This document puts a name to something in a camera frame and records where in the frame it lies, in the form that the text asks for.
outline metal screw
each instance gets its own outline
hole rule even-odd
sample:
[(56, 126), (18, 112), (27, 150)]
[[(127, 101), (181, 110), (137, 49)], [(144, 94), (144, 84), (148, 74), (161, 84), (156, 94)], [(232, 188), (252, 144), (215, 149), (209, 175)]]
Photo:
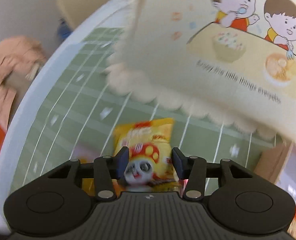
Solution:
[(186, 192), (186, 196), (189, 198), (199, 198), (202, 196), (202, 194), (198, 190), (189, 190)]
[(111, 198), (113, 197), (113, 192), (110, 190), (102, 190), (98, 193), (100, 198)]

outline white line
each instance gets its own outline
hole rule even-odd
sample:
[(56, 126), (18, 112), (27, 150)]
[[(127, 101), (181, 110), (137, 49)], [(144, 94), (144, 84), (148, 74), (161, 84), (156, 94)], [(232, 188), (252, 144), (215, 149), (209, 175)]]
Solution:
[(77, 145), (77, 142), (78, 142), (78, 140), (79, 140), (79, 138), (80, 138), (81, 133), (83, 132), (83, 130), (84, 130), (84, 128), (85, 128), (85, 126), (86, 126), (86, 124), (87, 124), (87, 122), (88, 122), (90, 116), (92, 115), (92, 113), (93, 113), (95, 107), (98, 105), (98, 102), (99, 102), (99, 100), (101, 99), (101, 97), (103, 96), (103, 94), (104, 94), (104, 92), (105, 92), (105, 90), (106, 90), (107, 87), (108, 87), (108, 84), (105, 85), (105, 87), (103, 88), (103, 90), (101, 90), (101, 93), (100, 93), (99, 97), (97, 98), (96, 103), (95, 103), (94, 106), (92, 107), (92, 109), (91, 109), (91, 111), (90, 111), (90, 113), (89, 113), (89, 115), (88, 115), (86, 121), (84, 122), (84, 125), (82, 126), (82, 129), (80, 130), (80, 132), (79, 132), (79, 134), (78, 134), (78, 136), (77, 136), (77, 139), (76, 139), (76, 141), (75, 141), (75, 144), (74, 144), (74, 146), (73, 146), (73, 149), (72, 149), (72, 151), (71, 151), (71, 155), (70, 155), (70, 157), (69, 157), (69, 160), (70, 160), (71, 157), (72, 157), (73, 151), (75, 150), (75, 147), (76, 147), (76, 145)]
[(249, 148), (248, 148), (248, 154), (247, 154), (247, 160), (246, 160), (246, 165), (245, 165), (245, 167), (247, 167), (247, 161), (248, 161), (248, 159), (249, 159), (251, 140), (252, 140), (252, 133), (251, 133), (251, 135), (250, 135)]
[(184, 128), (184, 130), (183, 130), (183, 134), (182, 134), (182, 136), (181, 136), (181, 140), (180, 140), (180, 143), (179, 143), (179, 149), (181, 148), (181, 146), (182, 146), (182, 143), (183, 143), (183, 139), (185, 138), (185, 136), (186, 136), (186, 132), (187, 132), (187, 129), (188, 129), (188, 125), (189, 125), (189, 121), (190, 121), (190, 118), (191, 118), (191, 114), (188, 116), (188, 118), (187, 118), (187, 121), (186, 121), (186, 125), (185, 125), (185, 128)]
[(52, 142), (52, 144), (51, 144), (51, 147), (50, 147), (50, 149), (49, 149), (49, 151), (48, 151), (48, 154), (47, 154), (47, 156), (46, 156), (46, 160), (45, 160), (45, 162), (44, 162), (44, 165), (43, 165), (42, 171), (40, 172), (40, 176), (43, 174), (43, 171), (44, 171), (44, 168), (45, 168), (46, 162), (47, 162), (47, 160), (48, 160), (49, 154), (50, 154), (51, 149), (52, 149), (52, 147), (53, 147), (53, 145), (54, 145), (54, 143), (55, 143), (55, 141), (56, 141), (56, 138), (57, 138), (57, 136), (58, 136), (58, 134), (59, 134), (59, 132), (60, 132), (60, 130), (61, 130), (63, 124), (64, 124), (64, 120), (66, 119), (66, 117), (67, 117), (67, 115), (69, 114), (69, 112), (70, 112), (70, 110), (71, 110), (73, 104), (74, 104), (75, 101), (77, 100), (78, 96), (80, 95), (81, 91), (83, 90), (83, 88), (84, 88), (85, 85), (87, 84), (88, 80), (91, 78), (92, 74), (95, 72), (95, 70), (96, 70), (96, 68), (99, 66), (99, 64), (104, 60), (104, 58), (106, 57), (107, 54), (108, 54), (108, 52), (104, 53), (104, 54), (102, 55), (102, 57), (98, 60), (96, 66), (94, 66), (94, 69), (89, 73), (88, 77), (85, 79), (84, 83), (83, 83), (82, 86), (80, 87), (80, 90), (78, 91), (77, 95), (75, 96), (74, 100), (72, 101), (72, 103), (71, 103), (71, 105), (70, 105), (70, 107), (69, 107), (67, 113), (65, 114), (65, 116), (64, 116), (64, 118), (63, 118), (63, 120), (61, 120), (61, 123), (60, 123), (59, 129), (58, 129), (58, 132), (57, 132), (57, 134), (56, 134), (56, 136), (55, 136), (55, 138), (54, 138), (54, 140), (53, 140), (53, 142)]
[(103, 152), (104, 152), (104, 150), (105, 150), (105, 148), (106, 148), (106, 146), (107, 146), (107, 143), (108, 143), (108, 141), (109, 141), (109, 139), (110, 139), (110, 137), (111, 137), (111, 135), (112, 135), (112, 133), (113, 133), (113, 130), (115, 129), (115, 127), (116, 127), (116, 125), (117, 125), (117, 122), (118, 122), (118, 120), (119, 120), (119, 118), (120, 118), (120, 116), (121, 116), (123, 110), (125, 109), (125, 106), (126, 106), (128, 100), (129, 100), (130, 96), (131, 96), (131, 93), (132, 93), (132, 92), (130, 92), (130, 93), (128, 94), (128, 96), (126, 97), (126, 99), (125, 99), (125, 101), (124, 101), (124, 103), (123, 103), (123, 105), (122, 105), (122, 107), (121, 107), (121, 109), (120, 109), (120, 111), (119, 111), (119, 113), (118, 113), (118, 115), (117, 115), (117, 118), (116, 118), (116, 120), (115, 120), (115, 123), (113, 124), (113, 126), (112, 126), (112, 128), (111, 128), (111, 130), (110, 130), (110, 133), (109, 133), (109, 135), (108, 135), (108, 137), (107, 137), (107, 139), (106, 139), (106, 141), (105, 141), (105, 144), (104, 144), (104, 146), (103, 146), (103, 149), (101, 150), (100, 157), (101, 157), (101, 155), (103, 154)]
[(158, 106), (159, 106), (159, 103), (157, 103), (157, 104), (155, 105), (155, 108), (153, 109), (153, 111), (152, 111), (152, 115), (151, 115), (151, 117), (150, 117), (150, 121), (152, 121), (152, 120), (155, 118), (155, 113), (157, 112)]
[[(100, 35), (99, 38), (101, 38), (102, 36), (104, 36), (104, 34), (105, 34), (105, 32), (106, 32), (107, 30), (108, 30), (108, 28), (105, 29), (105, 30), (102, 32), (102, 34)], [(98, 47), (99, 47), (99, 45), (97, 45), (96, 47), (94, 47), (94, 49), (92, 50), (92, 53), (95, 52), (95, 51), (97, 50)], [(48, 120), (49, 120), (50, 113), (52, 112), (52, 110), (54, 109), (54, 107), (56, 106), (56, 104), (58, 103), (58, 101), (60, 100), (61, 96), (62, 96), (62, 95), (64, 94), (64, 92), (66, 91), (67, 87), (68, 87), (68, 86), (70, 85), (70, 83), (74, 80), (74, 78), (75, 78), (75, 76), (78, 74), (78, 72), (81, 70), (81, 68), (83, 67), (83, 65), (84, 65), (84, 64), (86, 63), (86, 61), (91, 57), (92, 53), (89, 54), (89, 55), (85, 58), (84, 62), (81, 64), (81, 66), (77, 69), (77, 71), (75, 72), (75, 74), (74, 74), (74, 75), (72, 76), (72, 78), (69, 80), (69, 82), (67, 83), (66, 87), (65, 87), (64, 90), (61, 92), (59, 98), (57, 99), (57, 101), (55, 102), (55, 104), (53, 105), (53, 107), (51, 108), (51, 110), (49, 111), (49, 114), (48, 114), (47, 117), (46, 117), (46, 121), (45, 121), (44, 127), (42, 128), (42, 131), (40, 132), (40, 135), (39, 135), (39, 138), (38, 138), (38, 140), (37, 140), (37, 143), (36, 143), (35, 149), (34, 149), (34, 151), (33, 151), (33, 154), (32, 154), (32, 156), (31, 156), (31, 158), (30, 158), (30, 161), (29, 161), (29, 164), (28, 164), (28, 168), (27, 168), (27, 171), (26, 171), (26, 174), (25, 174), (25, 177), (24, 177), (24, 181), (23, 181), (22, 186), (24, 186), (24, 184), (25, 184), (25, 181), (26, 181), (26, 178), (27, 178), (27, 174), (28, 174), (28, 170), (29, 170), (30, 165), (31, 165), (31, 162), (32, 162), (32, 160), (33, 160), (33, 157), (34, 157), (34, 154), (35, 154), (36, 148), (37, 148), (37, 146), (38, 146), (39, 140), (40, 140), (40, 138), (41, 138), (41, 136), (42, 136), (42, 134), (43, 134), (43, 132), (44, 132), (44, 130), (45, 130), (45, 127), (46, 127), (46, 125), (47, 125), (47, 122), (48, 122)]]
[[(218, 140), (218, 143), (217, 143), (216, 153), (214, 154), (214, 158), (213, 158), (213, 161), (212, 161), (213, 163), (216, 161), (216, 158), (217, 158), (219, 145), (220, 145), (220, 141), (221, 141), (221, 136), (222, 136), (222, 131), (223, 131), (223, 124), (221, 125), (221, 128), (220, 128), (219, 140)], [(205, 187), (204, 191), (206, 191), (206, 189), (207, 189), (209, 180), (210, 180), (210, 178), (207, 179), (207, 183), (206, 183), (206, 187)]]

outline green tablecloth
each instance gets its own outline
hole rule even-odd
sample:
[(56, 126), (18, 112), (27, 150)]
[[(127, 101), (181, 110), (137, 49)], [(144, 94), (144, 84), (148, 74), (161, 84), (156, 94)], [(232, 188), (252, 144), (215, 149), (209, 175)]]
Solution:
[[(254, 169), (260, 153), (279, 142), (265, 141), (256, 133), (240, 133), (235, 127), (220, 127), (208, 118), (188, 117), (181, 111), (166, 111), (155, 102), (141, 104), (131, 97), (119, 97), (106, 86), (102, 70), (112, 53), (112, 44), (121, 29), (97, 28), (84, 40), (85, 46), (62, 73), (42, 103), (33, 122), (17, 165), (11, 191), (67, 161), (76, 143), (113, 153), (112, 131), (116, 124), (172, 117), (176, 120), (171, 146), (187, 156), (197, 155), (208, 162), (231, 158)], [(112, 110), (102, 119), (104, 109)], [(210, 179), (206, 194), (218, 187)]]

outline yellow sleeve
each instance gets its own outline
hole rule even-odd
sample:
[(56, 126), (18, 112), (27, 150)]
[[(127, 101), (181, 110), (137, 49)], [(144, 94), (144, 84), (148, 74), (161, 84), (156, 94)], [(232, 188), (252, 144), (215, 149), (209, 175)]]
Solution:
[(268, 36), (271, 39), (272, 42), (274, 42), (274, 39), (278, 34), (274, 31), (274, 29), (270, 28), (268, 29)]
[(227, 14), (225, 14), (222, 11), (218, 11), (217, 13), (217, 21), (220, 21), (222, 18), (226, 17)]

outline cartoon eye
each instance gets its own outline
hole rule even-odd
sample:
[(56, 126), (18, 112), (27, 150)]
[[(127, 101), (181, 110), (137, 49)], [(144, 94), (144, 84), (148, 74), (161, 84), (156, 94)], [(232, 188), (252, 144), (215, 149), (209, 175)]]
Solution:
[(135, 165), (129, 166), (126, 169), (125, 174), (132, 173), (134, 170), (135, 170)]
[(140, 169), (144, 172), (148, 172), (151, 170), (151, 165), (148, 162), (143, 162), (140, 164)]

